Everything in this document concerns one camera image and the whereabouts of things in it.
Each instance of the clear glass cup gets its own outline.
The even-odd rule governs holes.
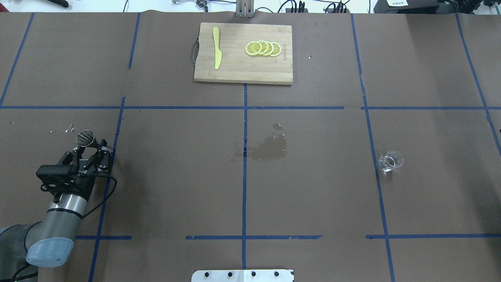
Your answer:
[[[378,161],[379,168],[384,172],[390,172],[404,164],[404,157],[397,151],[388,152]]]

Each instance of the wet stain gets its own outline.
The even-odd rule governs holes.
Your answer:
[[[256,147],[249,146],[247,148],[247,158],[253,161],[280,160],[286,156],[286,148],[287,140],[285,134],[269,136]],[[243,157],[243,153],[240,151],[236,151],[233,155],[235,157]]]
[[[275,128],[276,130],[282,130],[284,129],[284,126],[281,125],[280,123],[275,123],[273,124],[273,128]]]

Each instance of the blue tape line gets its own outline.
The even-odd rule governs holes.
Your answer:
[[[391,234],[366,235],[366,239],[501,238],[501,234]]]
[[[124,112],[124,106],[125,106],[125,97],[122,98],[122,104],[120,106],[120,113],[118,115],[117,129],[115,131],[115,140],[113,141],[111,167],[113,167],[113,163],[115,162],[115,153],[117,150],[118,134],[120,133],[120,126],[122,124],[122,115]],[[110,182],[111,182],[110,179],[108,179],[106,181],[106,188],[104,189],[103,199],[108,194],[108,191],[110,189]],[[103,229],[103,221],[104,221],[105,211],[106,211],[106,201],[104,201],[103,205],[101,206],[101,214],[99,216],[99,225],[98,225],[98,229],[97,229],[97,238],[96,238],[96,243],[94,245],[94,254],[92,255],[92,264],[91,264],[91,270],[89,273],[89,282],[92,282],[92,280],[94,278],[94,270],[96,269],[97,254],[98,254],[98,250],[99,250],[99,241],[100,241],[100,237],[101,237],[101,231]]]
[[[247,236],[247,84],[243,84],[242,269],[246,268]]]
[[[464,52],[466,53],[466,58],[468,59],[468,64],[470,65],[471,73],[473,74],[473,78],[475,79],[476,88],[480,95],[480,99],[482,100],[482,105],[485,109],[485,115],[487,116],[487,120],[489,121],[490,131],[492,132],[492,136],[494,137],[494,142],[496,143],[497,152],[501,156],[501,146],[499,145],[499,139],[497,139],[496,130],[494,129],[494,124],[492,123],[492,119],[490,118],[489,109],[487,108],[487,103],[485,102],[485,98],[483,96],[482,88],[480,87],[480,83],[478,82],[478,78],[476,76],[475,68],[473,67],[473,63],[471,61],[468,47],[466,46],[466,40],[464,39],[463,29],[461,27],[461,21],[459,20],[459,14],[456,13],[456,22],[457,28],[459,30],[459,35],[461,35],[461,41],[463,42]]]
[[[248,235],[248,240],[317,240],[321,235]]]
[[[84,236],[79,235],[75,237],[76,240],[132,240],[132,236]]]
[[[186,240],[242,240],[241,235],[187,236]]]
[[[134,31],[134,39],[132,40],[132,48],[130,49],[129,68],[132,66],[132,58],[134,58],[134,49],[136,48],[137,30],[139,29],[140,18],[141,18],[141,13],[137,13],[136,30]]]
[[[0,106],[2,109],[120,109],[119,106]]]
[[[125,106],[125,109],[243,110],[241,106]]]
[[[372,151],[372,163],[374,165],[374,170],[376,172],[376,180],[377,180],[377,189],[379,192],[379,207],[381,210],[381,220],[383,221],[383,230],[384,234],[388,234],[388,227],[386,225],[386,214],[384,211],[384,203],[383,203],[383,193],[381,191],[381,181],[379,179],[379,171],[378,171],[378,166],[377,166],[377,160],[376,160],[376,150],[374,149],[374,139],[372,136],[372,126],[371,126],[371,120],[369,116],[369,110],[368,110],[368,104],[367,104],[367,96],[365,93],[365,86],[364,82],[362,81],[362,63],[360,61],[360,53],[358,50],[358,41],[357,41],[357,32],[355,30],[355,19],[353,18],[353,14],[350,14],[351,17],[351,25],[353,29],[353,40],[355,42],[355,52],[357,55],[357,63],[358,63],[358,73],[360,76],[360,86],[362,88],[362,93],[364,94],[364,108],[365,108],[365,119],[367,120],[367,128],[369,131],[369,140],[371,144],[371,151]],[[395,282],[395,273],[393,271],[393,260],[391,258],[391,249],[390,249],[390,240],[386,239],[386,255],[388,256],[388,266],[390,269],[390,278],[392,282]]]
[[[9,77],[7,78],[7,82],[5,83],[2,97],[0,98],[0,106],[4,103],[5,95],[7,95],[7,89],[9,88],[9,84],[11,83],[12,75],[14,74],[14,70],[16,68],[16,65],[18,64],[19,55],[21,54],[23,46],[25,45],[26,37],[28,36],[28,31],[30,31],[31,23],[33,22],[34,16],[35,13],[32,13],[30,21],[28,22],[28,26],[26,26],[25,35],[23,36],[23,40],[21,40],[21,45],[19,46],[18,53],[16,54],[16,58],[14,59],[14,63],[12,64],[11,72],[9,73]]]
[[[362,107],[362,110],[483,110],[484,107]]]
[[[321,235],[202,235],[186,236],[186,240],[317,240]]]
[[[249,110],[344,110],[341,106],[250,106]]]

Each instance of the label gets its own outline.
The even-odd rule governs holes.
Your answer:
[[[284,61],[287,61],[287,44],[282,46],[282,54],[284,56]]]
[[[390,5],[390,7],[409,6],[407,0],[386,0],[386,1],[388,2],[388,5]]]

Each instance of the wooden cutting board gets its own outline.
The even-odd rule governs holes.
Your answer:
[[[219,28],[219,49],[222,51],[217,70],[214,69],[213,27]],[[291,26],[201,23],[198,40],[195,81],[292,84]],[[257,40],[281,44],[282,53],[276,57],[247,55],[245,46]]]

